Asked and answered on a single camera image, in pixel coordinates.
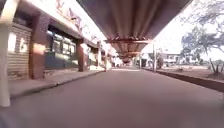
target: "metal shutter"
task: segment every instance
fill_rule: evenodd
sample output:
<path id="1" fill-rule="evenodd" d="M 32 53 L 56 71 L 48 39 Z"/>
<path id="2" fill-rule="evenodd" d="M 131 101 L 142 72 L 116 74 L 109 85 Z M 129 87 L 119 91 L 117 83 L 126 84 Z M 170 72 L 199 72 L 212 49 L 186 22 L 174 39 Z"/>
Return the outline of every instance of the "metal shutter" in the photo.
<path id="1" fill-rule="evenodd" d="M 9 80 L 27 79 L 29 76 L 29 44 L 31 29 L 13 24 L 8 42 Z"/>

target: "road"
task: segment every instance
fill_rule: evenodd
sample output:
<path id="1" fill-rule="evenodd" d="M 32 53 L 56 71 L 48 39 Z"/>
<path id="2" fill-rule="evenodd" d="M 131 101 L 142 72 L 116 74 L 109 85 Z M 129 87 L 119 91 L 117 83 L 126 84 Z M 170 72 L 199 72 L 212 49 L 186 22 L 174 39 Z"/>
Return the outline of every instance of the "road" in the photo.
<path id="1" fill-rule="evenodd" d="M 136 69 L 116 69 L 21 97 L 2 128 L 223 128 L 223 95 Z"/>

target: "support column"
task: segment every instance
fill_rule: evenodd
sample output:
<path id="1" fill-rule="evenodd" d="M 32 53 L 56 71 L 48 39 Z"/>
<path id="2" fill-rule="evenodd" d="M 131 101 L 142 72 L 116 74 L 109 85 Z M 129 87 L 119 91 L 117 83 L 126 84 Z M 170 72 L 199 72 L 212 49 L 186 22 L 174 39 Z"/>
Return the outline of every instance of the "support column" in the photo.
<path id="1" fill-rule="evenodd" d="M 107 71 L 107 69 L 108 69 L 108 51 L 107 50 L 105 50 L 105 59 L 104 59 L 104 63 L 105 63 L 105 69 L 104 69 L 104 71 L 106 72 Z"/>
<path id="2" fill-rule="evenodd" d="M 100 42 L 97 42 L 97 46 L 98 46 L 98 53 L 97 53 L 97 67 L 100 67 L 100 64 L 101 64 L 101 58 L 102 58 L 102 55 L 101 55 L 101 44 Z"/>
<path id="3" fill-rule="evenodd" d="M 86 44 L 84 43 L 84 39 L 79 39 L 77 44 L 77 52 L 78 52 L 78 64 L 79 64 L 79 72 L 84 72 L 86 69 L 86 53 L 85 53 Z"/>
<path id="4" fill-rule="evenodd" d="M 153 44 L 153 55 L 154 55 L 154 60 L 153 60 L 153 71 L 156 72 L 156 65 L 157 65 L 157 59 L 156 59 L 156 49 L 155 49 L 155 44 Z"/>
<path id="5" fill-rule="evenodd" d="M 30 42 L 29 74 L 31 79 L 43 79 L 45 70 L 45 48 L 50 17 L 39 12 L 33 18 L 33 34 Z"/>
<path id="6" fill-rule="evenodd" d="M 10 93 L 7 74 L 7 53 L 12 21 L 20 0 L 7 0 L 0 17 L 0 105 L 10 106 Z"/>
<path id="7" fill-rule="evenodd" d="M 141 53 L 139 54 L 139 68 L 142 68 L 142 56 Z"/>

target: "building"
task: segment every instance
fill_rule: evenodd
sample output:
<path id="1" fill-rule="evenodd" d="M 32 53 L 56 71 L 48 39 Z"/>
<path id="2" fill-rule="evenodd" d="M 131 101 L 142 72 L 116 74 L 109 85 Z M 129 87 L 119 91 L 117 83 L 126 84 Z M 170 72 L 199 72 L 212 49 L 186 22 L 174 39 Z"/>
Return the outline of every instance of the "building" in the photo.
<path id="1" fill-rule="evenodd" d="M 1 10 L 5 2 L 1 0 Z M 9 80 L 41 79 L 48 70 L 84 71 L 102 62 L 100 37 L 74 6 L 76 1 L 19 2 L 8 41 Z"/>

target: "curb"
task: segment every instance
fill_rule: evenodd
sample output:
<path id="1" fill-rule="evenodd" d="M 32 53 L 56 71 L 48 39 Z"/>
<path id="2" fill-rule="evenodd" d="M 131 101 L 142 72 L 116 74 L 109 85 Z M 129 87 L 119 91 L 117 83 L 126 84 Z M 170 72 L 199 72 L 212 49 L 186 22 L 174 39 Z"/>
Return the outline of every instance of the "curb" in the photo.
<path id="1" fill-rule="evenodd" d="M 103 72 L 104 71 L 99 71 L 99 72 L 95 72 L 95 73 L 92 73 L 92 74 L 89 74 L 89 75 L 86 75 L 86 76 L 80 76 L 80 77 L 77 77 L 77 78 L 73 78 L 71 80 L 67 80 L 67 81 L 63 81 L 63 82 L 59 82 L 59 83 L 53 83 L 53 84 L 46 85 L 44 87 L 38 87 L 38 88 L 31 89 L 31 90 L 27 90 L 27 91 L 24 91 L 20 94 L 11 95 L 11 99 L 16 99 L 16 98 L 32 95 L 32 94 L 39 93 L 39 92 L 42 92 L 42 91 L 45 91 L 45 90 L 48 90 L 48 89 L 53 89 L 53 88 L 62 86 L 64 84 L 70 83 L 70 82 L 74 82 L 74 81 L 85 79 L 85 78 L 88 78 L 88 77 L 91 77 L 91 76 L 95 76 L 95 75 L 103 73 Z"/>
<path id="2" fill-rule="evenodd" d="M 209 88 L 212 90 L 216 90 L 219 92 L 224 92 L 224 82 L 222 81 L 216 81 L 212 79 L 206 79 L 206 78 L 200 78 L 200 77 L 193 77 L 193 76 L 187 76 L 177 73 L 171 73 L 171 72 L 165 72 L 165 71 L 156 71 L 157 74 L 168 76 L 174 79 L 178 79 L 181 81 L 185 81 L 188 83 L 196 84 L 201 87 Z"/>

